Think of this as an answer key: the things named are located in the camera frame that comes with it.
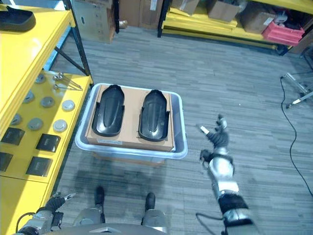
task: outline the gray carpet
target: gray carpet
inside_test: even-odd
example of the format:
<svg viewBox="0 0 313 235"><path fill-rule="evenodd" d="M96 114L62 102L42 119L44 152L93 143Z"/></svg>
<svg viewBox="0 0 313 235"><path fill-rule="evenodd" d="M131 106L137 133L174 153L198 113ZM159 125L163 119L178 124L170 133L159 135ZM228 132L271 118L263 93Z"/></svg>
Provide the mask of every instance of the gray carpet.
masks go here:
<svg viewBox="0 0 313 235"><path fill-rule="evenodd" d="M219 216L211 182L198 161L200 150L211 144L195 128L213 128L217 114L227 117L229 150L241 193L266 234L312 234L313 199L293 168L289 147L293 131L281 110L279 78L286 72L309 71L296 55L210 40L172 36L156 37L154 30L129 27L111 45L83 41L95 83L173 91L183 100L188 155L151 167L98 160L72 145L58 190L77 192L63 206L63 226L69 226L83 208L92 206L93 190L106 190L107 222L140 223L144 199L156 194L156 207L168 218L173 235L204 235L196 212ZM74 40L64 51L79 61ZM54 70L79 73L63 58ZM287 101L298 93L286 84ZM313 189L312 114L310 102L287 110L298 131L293 158ZM216 234L222 222L208 220Z"/></svg>

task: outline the white label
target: white label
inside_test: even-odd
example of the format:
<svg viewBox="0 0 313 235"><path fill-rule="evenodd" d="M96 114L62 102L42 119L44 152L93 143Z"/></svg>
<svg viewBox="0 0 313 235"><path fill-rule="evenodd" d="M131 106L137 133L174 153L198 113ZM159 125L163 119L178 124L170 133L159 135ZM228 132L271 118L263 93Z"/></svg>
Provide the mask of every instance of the white label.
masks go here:
<svg viewBox="0 0 313 235"><path fill-rule="evenodd" d="M98 143L109 143L109 144L118 144L122 145L123 141L109 141L109 140L97 140Z"/></svg>
<svg viewBox="0 0 313 235"><path fill-rule="evenodd" d="M157 0L151 0L150 11L155 11L157 9Z"/></svg>
<svg viewBox="0 0 313 235"><path fill-rule="evenodd" d="M268 19L264 22L264 25L268 26L274 20L272 17L268 17Z"/></svg>

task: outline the metal robot arm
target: metal robot arm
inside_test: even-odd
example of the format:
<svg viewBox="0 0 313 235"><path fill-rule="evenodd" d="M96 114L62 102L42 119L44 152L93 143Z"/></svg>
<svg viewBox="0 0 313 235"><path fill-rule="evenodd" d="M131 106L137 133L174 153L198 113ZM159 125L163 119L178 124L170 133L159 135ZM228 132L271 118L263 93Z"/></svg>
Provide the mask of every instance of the metal robot arm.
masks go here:
<svg viewBox="0 0 313 235"><path fill-rule="evenodd" d="M212 181L212 188L220 205L227 235L261 234L251 218L250 210L243 197L239 194L239 187L234 180L233 159L228 154L229 136L226 131L226 119L219 115L216 133L211 133L204 126L199 129L213 143L214 150L202 150L200 159L208 164L207 172Z"/></svg>
<svg viewBox="0 0 313 235"><path fill-rule="evenodd" d="M46 205L39 208L32 219L28 220L16 235L41 235L50 232L56 210L74 195L75 193L72 193L65 197L60 197L60 194L57 193L52 196Z"/></svg>

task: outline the yellow metal shelving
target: yellow metal shelving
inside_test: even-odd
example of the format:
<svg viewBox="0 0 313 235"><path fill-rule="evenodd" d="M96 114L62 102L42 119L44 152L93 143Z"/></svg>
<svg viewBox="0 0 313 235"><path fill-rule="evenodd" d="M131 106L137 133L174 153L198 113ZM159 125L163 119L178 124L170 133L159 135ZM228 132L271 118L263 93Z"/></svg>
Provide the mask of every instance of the yellow metal shelving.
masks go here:
<svg viewBox="0 0 313 235"><path fill-rule="evenodd" d="M313 14L312 0L255 1ZM238 42L272 49L276 49L278 45L277 43L266 41L261 34L246 32L237 19L233 19L228 23L209 18L204 2L197 6L192 16L169 7L165 20L162 21L161 30L164 33Z"/></svg>
<svg viewBox="0 0 313 235"><path fill-rule="evenodd" d="M35 83L31 87L35 96L34 100L30 103L22 104L17 111L22 117L22 122L19 125L10 126L25 131L20 144L0 143L1 152L13 155L6 171L0 172L1 184L3 182L12 182L12 185L14 184L14 188L16 188L14 190L14 198L11 198L12 192L6 192L8 191L7 188L1 188L1 205L5 205L1 209L1 212L5 214L5 216L1 217L1 231L6 231L8 228L4 234L12 234L16 221L22 214L36 212L39 206L43 206L50 197L90 83L90 76L65 74L66 77L79 84L83 90L60 89L56 91L53 89L54 80L52 79L55 72L43 71L42 74L45 76L46 81L42 84ZM45 96L54 98L55 103L51 108L44 108L40 105L41 99ZM75 109L70 112L62 110L61 105L63 101L68 99L75 103ZM43 121L43 127L38 131L29 130L27 123L31 119L38 117ZM66 131L61 133L53 130L53 123L59 119L67 122ZM36 149L42 134L57 135L61 138L55 152ZM46 177L26 174L33 156L52 160ZM35 194L38 199L31 198L31 200L28 200L30 192L31 195Z"/></svg>
<svg viewBox="0 0 313 235"><path fill-rule="evenodd" d="M253 0L270 5L281 6L287 9L313 14L312 0Z"/></svg>
<svg viewBox="0 0 313 235"><path fill-rule="evenodd" d="M75 26L71 11L15 7L32 11L36 25L23 33L0 31L0 139L60 37L69 25Z"/></svg>
<svg viewBox="0 0 313 235"><path fill-rule="evenodd" d="M1 235L14 233L17 220L22 214L36 212L49 199L89 84L92 84L86 55L78 28L75 25L71 2L63 1L67 9L65 11L14 6L14 8L32 11L36 18L35 26L27 32L0 31L0 140L8 127L24 131L19 145L0 142L1 157L4 157L3 153L11 155L5 171L0 171L0 211L3 215L0 218ZM1 4L0 10L6 10L6 5ZM42 68L69 26L71 26L84 68L69 58L67 60L88 75L65 73L67 78L79 84L82 89L59 89L56 91L53 89L55 84L53 76L56 72L43 71ZM34 83L40 73L44 75L45 82ZM66 87L67 84L61 83L60 86ZM22 103L29 90L34 94L34 100ZM54 99L55 103L52 107L41 106L41 99L45 96ZM69 99L75 103L75 108L66 112L62 110L61 104ZM16 113L22 116L22 121L18 125L10 126ZM43 126L38 131L31 131L27 127L28 122L33 118L40 118L43 121ZM63 119L67 123L67 129L61 133L53 130L53 123L59 119ZM60 137L55 152L36 149L42 134ZM50 159L46 176L26 174L33 157ZM27 219L27 217L24 218L20 226Z"/></svg>

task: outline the red box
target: red box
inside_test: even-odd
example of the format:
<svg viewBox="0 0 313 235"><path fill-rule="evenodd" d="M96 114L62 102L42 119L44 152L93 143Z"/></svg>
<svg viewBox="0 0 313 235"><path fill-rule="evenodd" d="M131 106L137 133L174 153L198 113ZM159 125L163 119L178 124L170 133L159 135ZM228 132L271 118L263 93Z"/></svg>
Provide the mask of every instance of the red box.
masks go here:
<svg viewBox="0 0 313 235"><path fill-rule="evenodd" d="M291 29L279 26L274 22L271 22L262 33L266 40L288 46L298 45L299 41L302 39L302 34L304 34L303 28L299 30Z"/></svg>

